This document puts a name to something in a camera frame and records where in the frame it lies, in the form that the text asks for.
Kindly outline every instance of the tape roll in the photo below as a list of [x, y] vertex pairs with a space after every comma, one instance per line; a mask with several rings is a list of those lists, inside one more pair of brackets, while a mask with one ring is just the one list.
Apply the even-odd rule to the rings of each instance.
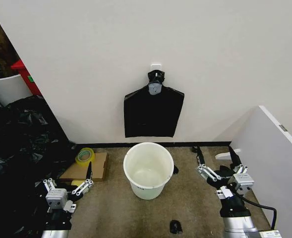
[[82, 166], [88, 166], [90, 162], [94, 162], [95, 154], [91, 148], [83, 148], [78, 152], [75, 161]]

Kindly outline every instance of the black plastic bag pile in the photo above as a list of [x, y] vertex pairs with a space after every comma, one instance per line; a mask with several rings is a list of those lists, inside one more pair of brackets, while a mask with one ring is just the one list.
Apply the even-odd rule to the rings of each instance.
[[73, 146], [43, 97], [0, 107], [0, 226], [6, 227], [0, 234], [26, 235], [37, 208], [35, 185], [74, 162]]

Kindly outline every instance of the cardboard box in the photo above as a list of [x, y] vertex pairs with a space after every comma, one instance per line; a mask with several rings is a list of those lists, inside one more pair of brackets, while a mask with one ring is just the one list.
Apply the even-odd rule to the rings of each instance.
[[[93, 181], [100, 182], [105, 179], [108, 162], [107, 153], [95, 153], [95, 160], [92, 163]], [[85, 180], [88, 166], [82, 166], [74, 162], [59, 178], [60, 181]]]

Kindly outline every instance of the brown carpet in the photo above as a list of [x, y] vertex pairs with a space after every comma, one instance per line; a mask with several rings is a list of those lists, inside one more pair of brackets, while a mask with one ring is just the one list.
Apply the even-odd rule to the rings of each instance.
[[[159, 197], [142, 200], [131, 190], [123, 171], [123, 159], [129, 148], [96, 149], [108, 152], [106, 180], [96, 182], [89, 193], [77, 202], [71, 219], [69, 238], [220, 238], [223, 220], [219, 215], [221, 203], [215, 189], [195, 170], [195, 154], [189, 147], [167, 148], [179, 168]], [[227, 152], [227, 147], [201, 147], [205, 162], [212, 169], [229, 165], [214, 156]], [[252, 192], [248, 199], [256, 201]], [[269, 224], [261, 209], [247, 207], [258, 229]], [[170, 233], [170, 221], [179, 220], [183, 233]]]

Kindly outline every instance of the red object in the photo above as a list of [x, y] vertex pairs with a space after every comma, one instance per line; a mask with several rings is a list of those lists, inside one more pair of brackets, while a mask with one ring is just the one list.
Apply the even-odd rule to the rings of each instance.
[[23, 80], [25, 81], [25, 83], [27, 84], [28, 88], [30, 89], [30, 91], [33, 95], [42, 96], [40, 90], [38, 89], [36, 83], [33, 81], [26, 66], [23, 64], [21, 59], [18, 60], [16, 63], [14, 63], [11, 66], [11, 69], [18, 70], [18, 73], [21, 75], [21, 77], [23, 78]]

